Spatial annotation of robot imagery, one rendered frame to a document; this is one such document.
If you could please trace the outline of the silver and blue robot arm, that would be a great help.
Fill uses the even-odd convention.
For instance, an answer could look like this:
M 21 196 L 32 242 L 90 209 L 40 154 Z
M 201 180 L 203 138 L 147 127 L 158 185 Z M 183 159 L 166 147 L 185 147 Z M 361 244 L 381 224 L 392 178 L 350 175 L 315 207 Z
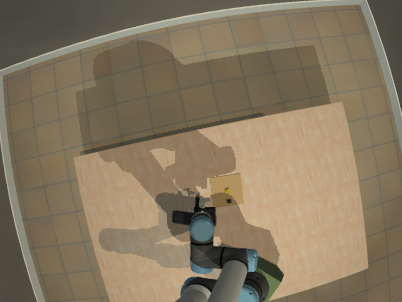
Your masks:
M 196 218 L 191 221 L 192 216 Z M 210 214 L 203 210 L 197 213 L 172 212 L 173 223 L 190 225 L 191 270 L 208 274 L 213 268 L 223 267 L 218 279 L 189 277 L 175 302 L 264 302 L 269 284 L 262 274 L 255 272 L 258 252 L 255 249 L 213 246 L 214 224 L 208 216 Z

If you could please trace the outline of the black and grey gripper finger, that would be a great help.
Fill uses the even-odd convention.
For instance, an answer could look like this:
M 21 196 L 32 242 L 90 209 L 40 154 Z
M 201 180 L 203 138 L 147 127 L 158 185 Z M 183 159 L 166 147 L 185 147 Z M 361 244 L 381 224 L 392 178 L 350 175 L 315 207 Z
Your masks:
M 197 193 L 196 198 L 195 198 L 195 207 L 200 207 L 203 208 L 205 206 L 205 203 L 210 202 L 209 198 L 201 197 L 200 192 Z M 200 205 L 199 205 L 200 203 Z

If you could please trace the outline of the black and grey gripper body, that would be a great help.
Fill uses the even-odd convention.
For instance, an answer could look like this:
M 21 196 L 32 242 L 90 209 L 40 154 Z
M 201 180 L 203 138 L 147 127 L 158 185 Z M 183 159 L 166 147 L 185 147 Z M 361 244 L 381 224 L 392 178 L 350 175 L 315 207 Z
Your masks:
M 203 210 L 204 212 L 207 212 L 208 214 L 210 214 L 210 216 L 212 216 L 213 223 L 216 226 L 216 216 L 215 216 L 216 209 L 215 209 L 215 207 L 205 207 L 205 208 L 194 207 L 194 213 L 200 212 L 201 210 Z

